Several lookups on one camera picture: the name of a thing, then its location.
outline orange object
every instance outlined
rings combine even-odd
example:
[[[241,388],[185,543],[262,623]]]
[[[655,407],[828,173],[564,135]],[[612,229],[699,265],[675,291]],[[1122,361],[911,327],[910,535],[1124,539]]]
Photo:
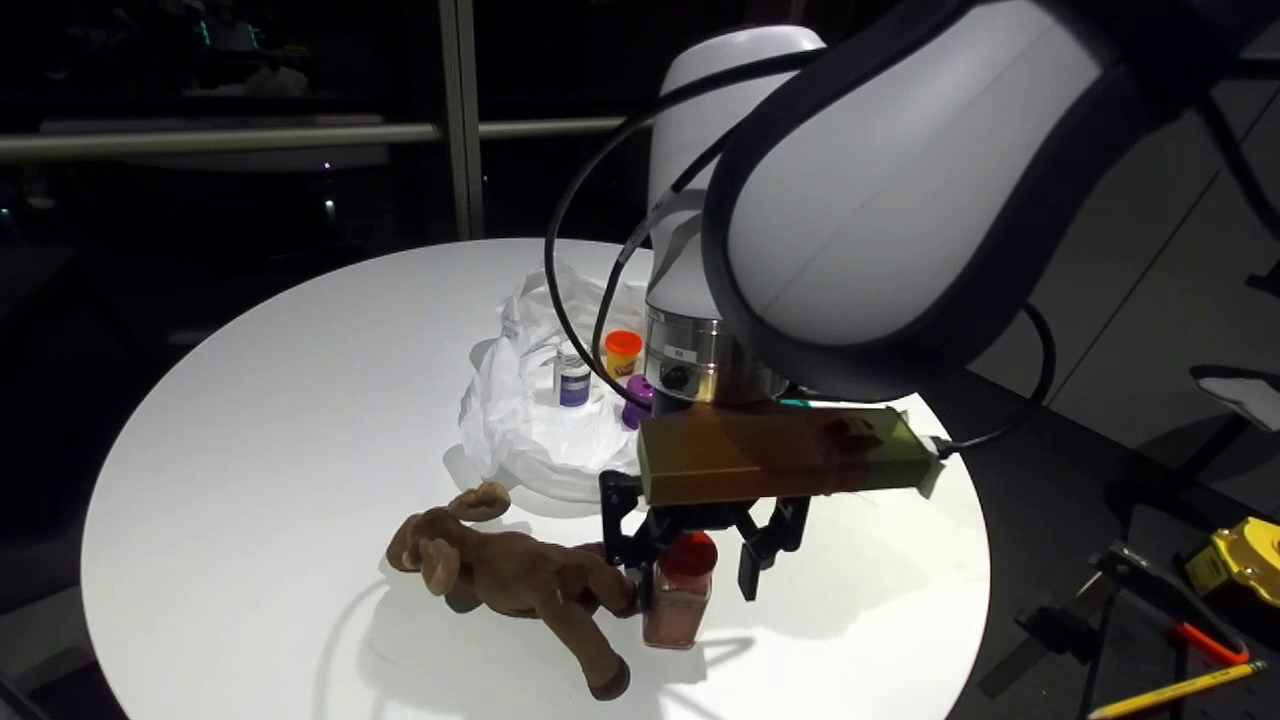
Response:
[[[631,378],[639,361],[644,337],[639,334],[608,334],[604,337],[604,368],[608,378]]]
[[[1222,640],[1212,640],[1204,627],[1198,623],[1171,623],[1171,635],[1181,635],[1189,649],[1204,654],[1215,664],[1250,664],[1250,654],[1234,654]]]

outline clear plastic bag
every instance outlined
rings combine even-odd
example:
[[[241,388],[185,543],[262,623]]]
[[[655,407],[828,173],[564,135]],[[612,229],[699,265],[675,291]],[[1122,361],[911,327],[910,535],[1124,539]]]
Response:
[[[581,340],[593,340],[602,285],[561,270],[561,296]],[[644,334],[644,287],[625,285],[612,302],[608,327]],[[535,272],[503,302],[501,337],[479,356],[464,396],[464,457],[485,475],[569,503],[602,503],[604,468],[637,473],[637,431],[622,425],[625,401],[593,382],[585,407],[557,403],[557,347],[564,334]]]

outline round white table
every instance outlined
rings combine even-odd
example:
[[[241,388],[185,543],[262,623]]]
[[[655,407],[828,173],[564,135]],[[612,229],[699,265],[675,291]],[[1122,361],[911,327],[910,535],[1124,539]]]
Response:
[[[612,246],[564,246],[585,272]],[[380,552],[458,495],[469,353],[535,242],[380,256],[279,291],[185,356],[125,425],[83,529],[83,613],[131,720],[927,720],[957,705],[990,619],[990,532],[961,461],[935,491],[825,495],[800,552],[736,591],[719,535],[694,654],[602,613],[631,664],[598,705],[557,635],[488,609],[451,616]],[[924,401],[911,428],[944,437]],[[602,539],[598,518],[522,503],[545,539]]]

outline black cable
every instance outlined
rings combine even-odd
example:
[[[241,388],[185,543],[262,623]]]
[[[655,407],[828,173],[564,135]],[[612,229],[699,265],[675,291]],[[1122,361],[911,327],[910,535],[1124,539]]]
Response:
[[[1202,121],[1210,130],[1210,140],[1215,143],[1215,153],[1223,157],[1234,180],[1239,186],[1243,205],[1274,233],[1274,242],[1280,242],[1280,212],[1270,202],[1266,186],[1257,180],[1250,157],[1239,153],[1234,121],[1223,117],[1223,108],[1212,95],[1202,95],[1193,108],[1202,111]]]
[[[553,212],[553,223],[549,223],[549,237],[545,237],[545,275],[549,275],[549,296],[553,296],[553,308],[557,308],[557,322],[564,327],[564,340],[575,347],[575,356],[615,392],[625,396],[629,403],[639,403],[639,396],[631,396],[629,388],[622,388],[604,365],[585,347],[585,340],[575,337],[569,314],[564,314],[564,302],[561,302],[561,279],[557,279],[557,242],[561,242],[561,229],[564,229],[564,215],[572,208],[572,202],[581,197],[581,189],[590,186],[590,178],[629,140],[637,135],[652,117],[675,108],[675,106],[689,106],[705,94],[715,94],[715,90],[728,90],[728,85],[746,85],[746,79],[760,79],[760,76],[777,76],[777,73],[794,73],[794,69],[804,69],[811,61],[828,57],[828,50],[815,50],[815,54],[787,54],[787,57],[769,57],[769,61],[752,61],[752,66],[739,66],[739,69],[723,69],[723,73],[712,73],[712,76],[699,76],[694,85],[682,85],[675,94],[661,95],[652,108],[629,117],[602,149],[598,157],[569,180],[557,212]]]
[[[673,197],[683,192],[719,153],[723,143],[733,140],[733,130],[715,135],[715,143],[708,143],[705,153],[695,153],[694,164],[683,164],[683,173],[673,180]],[[615,285],[629,270],[629,261],[637,256],[639,246],[629,246],[615,252],[612,270],[608,270],[608,285],[604,285],[604,296],[602,296],[602,314],[598,314],[598,334],[593,334],[593,347],[598,347],[598,365],[602,365],[602,337],[604,337],[604,322],[608,322],[608,308],[612,308],[612,296],[615,296]]]
[[[1053,327],[1047,327],[1047,322],[1039,315],[1039,308],[1031,302],[1025,306],[1025,315],[1031,322],[1031,327],[1039,337],[1039,378],[1036,378],[1031,396],[991,431],[964,437],[964,439],[940,439],[935,457],[957,457],[957,453],[973,453],[973,450],[995,444],[1010,431],[1016,431],[1020,425],[1029,425],[1044,407],[1053,378],[1057,378],[1057,340],[1053,340]]]
[[[652,215],[644,215],[644,223],[629,237],[629,246],[612,256],[612,270],[608,270],[608,279],[604,279],[604,291],[602,291],[602,308],[598,308],[598,327],[593,327],[593,353],[598,353],[598,365],[602,361],[602,340],[604,340],[604,322],[608,322],[608,308],[612,308],[612,296],[615,296],[615,285],[625,279],[625,270],[631,265],[637,247],[652,237],[652,229],[669,215],[669,212],[682,212],[675,205],[675,192],[669,202],[661,202],[652,208]]]

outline small cup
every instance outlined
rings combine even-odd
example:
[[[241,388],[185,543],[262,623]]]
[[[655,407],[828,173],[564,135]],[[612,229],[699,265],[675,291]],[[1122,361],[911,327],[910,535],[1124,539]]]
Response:
[[[604,337],[604,368],[608,378],[631,378],[639,361],[644,337],[639,334],[608,334]]]
[[[715,539],[683,532],[652,569],[652,598],[644,613],[649,649],[694,649],[712,600]]]
[[[593,368],[575,356],[572,346],[557,347],[557,396],[561,407],[585,407],[593,396]]]

